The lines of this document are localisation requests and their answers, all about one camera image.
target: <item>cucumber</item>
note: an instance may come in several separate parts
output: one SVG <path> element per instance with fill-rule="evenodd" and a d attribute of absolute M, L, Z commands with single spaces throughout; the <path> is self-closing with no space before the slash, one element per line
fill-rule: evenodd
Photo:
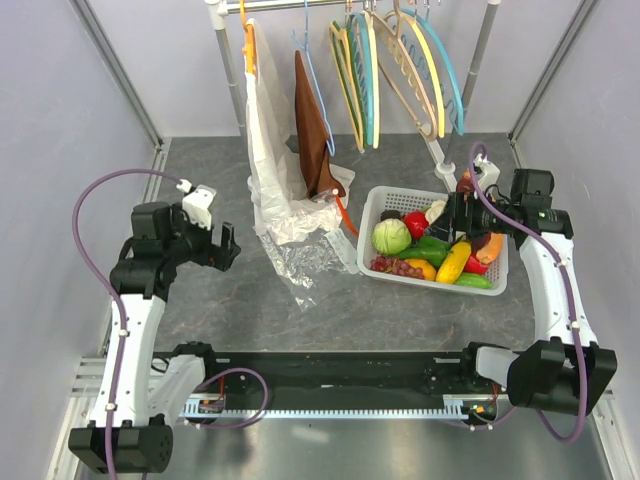
<path fill-rule="evenodd" d="M 436 237 L 422 237 L 420 240 L 418 240 L 418 246 L 419 247 L 440 247 L 440 248 L 444 248 L 446 251 L 451 250 L 451 245 L 449 244 L 449 242 L 445 242 L 444 240 L 440 240 L 439 238 Z"/>
<path fill-rule="evenodd" d="M 493 288 L 491 282 L 487 279 L 487 277 L 483 277 L 482 275 L 478 275 L 477 273 L 467 273 L 463 272 L 458 277 L 458 280 L 454 282 L 454 285 L 458 285 L 460 287 L 473 287 L 473 288 Z"/>
<path fill-rule="evenodd" d="M 400 260 L 407 260 L 409 258 L 421 258 L 426 260 L 434 267 L 438 268 L 442 265 L 442 262 L 447 256 L 447 251 L 442 247 L 414 247 L 407 248 L 397 255 Z"/>

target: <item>red tomato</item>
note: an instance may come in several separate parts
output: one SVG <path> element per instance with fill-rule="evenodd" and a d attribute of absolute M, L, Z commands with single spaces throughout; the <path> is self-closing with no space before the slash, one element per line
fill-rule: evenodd
<path fill-rule="evenodd" d="M 464 266 L 464 271 L 467 273 L 477 273 L 479 275 L 484 275 L 487 270 L 489 270 L 489 265 L 478 260 L 475 253 L 471 254 L 469 260 L 467 260 L 467 264 Z"/>
<path fill-rule="evenodd" d="M 409 229 L 411 237 L 414 239 L 422 238 L 424 231 L 429 226 L 427 218 L 423 212 L 411 212 L 404 216 L 404 224 Z"/>

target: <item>green cabbage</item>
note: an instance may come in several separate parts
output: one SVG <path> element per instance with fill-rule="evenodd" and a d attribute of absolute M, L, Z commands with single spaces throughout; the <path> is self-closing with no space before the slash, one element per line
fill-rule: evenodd
<path fill-rule="evenodd" d="M 382 255 L 395 255 L 411 245 L 411 234 L 402 220 L 388 218 L 373 229 L 371 241 Z"/>

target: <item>plastic basket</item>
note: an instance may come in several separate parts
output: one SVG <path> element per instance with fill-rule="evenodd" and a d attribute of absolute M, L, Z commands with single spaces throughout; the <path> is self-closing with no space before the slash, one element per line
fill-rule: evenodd
<path fill-rule="evenodd" d="M 376 187 L 369 192 L 367 203 L 362 212 L 362 222 L 360 222 L 360 236 L 358 238 L 358 267 L 360 271 L 369 277 L 385 280 L 388 282 L 406 283 L 418 287 L 436 288 L 449 292 L 466 293 L 470 295 L 500 295 L 507 288 L 507 274 L 509 273 L 508 247 L 505 239 L 502 251 L 498 258 L 491 264 L 485 277 L 487 277 L 493 288 L 482 289 L 472 287 L 460 287 L 446 283 L 430 282 L 416 278 L 401 277 L 388 273 L 374 272 L 369 269 L 371 260 L 378 256 L 376 249 L 371 243 L 371 233 L 380 221 L 380 214 L 385 210 L 398 210 L 402 214 L 421 210 L 431 205 L 436 200 L 446 200 L 447 195 L 443 193 L 422 192 L 420 190 L 410 190 L 396 187 Z"/>

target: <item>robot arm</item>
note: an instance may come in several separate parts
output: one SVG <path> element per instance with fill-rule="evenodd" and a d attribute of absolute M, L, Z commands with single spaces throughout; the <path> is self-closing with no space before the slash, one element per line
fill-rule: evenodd
<path fill-rule="evenodd" d="M 573 290 L 579 325 L 580 345 L 575 345 L 569 320 L 567 294 L 560 270 L 546 248 L 534 238 L 501 221 L 473 195 L 451 194 L 436 229 L 464 231 L 467 236 L 488 232 L 507 234 L 516 241 L 524 262 L 535 315 L 535 342 L 518 354 L 488 345 L 471 344 L 475 371 L 506 388 L 515 406 L 576 414 L 579 403 L 577 355 L 587 366 L 587 414 L 613 377 L 615 352 L 600 349 L 587 321 L 573 268 L 573 229 L 569 215 L 552 210 L 551 172 L 518 169 L 511 187 L 511 201 L 494 202 L 505 215 L 542 236 L 564 262 Z"/>
<path fill-rule="evenodd" d="M 180 411 L 195 388 L 216 373 L 210 345 L 180 345 L 174 350 L 166 373 L 149 393 L 158 324 L 177 267 L 193 262 L 226 271 L 240 253 L 230 224 L 222 226 L 220 245 L 211 242 L 213 224 L 209 210 L 215 190 L 187 184 L 184 193 L 182 201 L 174 205 L 154 202 L 133 209 L 133 236 L 125 243 L 110 274 L 110 282 L 128 316 L 127 330 L 123 331 L 119 328 L 118 308 L 112 303 L 111 345 L 118 343 L 120 335 L 127 335 L 116 400 L 113 405 L 108 403 L 118 361 L 118 349 L 111 348 L 89 424 L 73 429 L 69 437 L 70 450 L 95 472 L 107 470 L 104 436 L 109 410 L 113 411 L 117 471 L 164 471 L 171 458 L 172 427 Z"/>

